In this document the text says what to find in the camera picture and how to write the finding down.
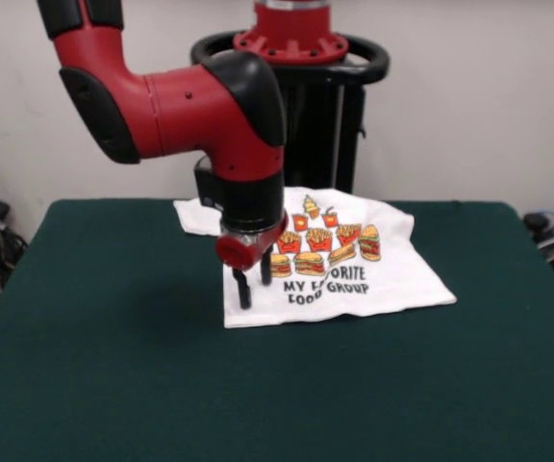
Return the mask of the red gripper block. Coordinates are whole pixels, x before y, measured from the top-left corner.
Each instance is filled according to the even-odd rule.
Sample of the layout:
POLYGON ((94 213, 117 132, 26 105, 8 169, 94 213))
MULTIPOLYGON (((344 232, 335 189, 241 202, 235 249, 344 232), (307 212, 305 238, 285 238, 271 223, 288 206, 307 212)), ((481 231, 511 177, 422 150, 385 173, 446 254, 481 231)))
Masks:
POLYGON ((252 305, 250 288, 243 270, 250 270, 261 261, 262 284, 271 284, 271 246, 285 232, 288 221, 287 215, 283 214, 278 224, 252 233, 235 231, 220 224, 221 233, 216 240, 215 251, 220 261, 233 269, 233 277, 238 287, 239 307, 242 310, 247 310, 252 305))

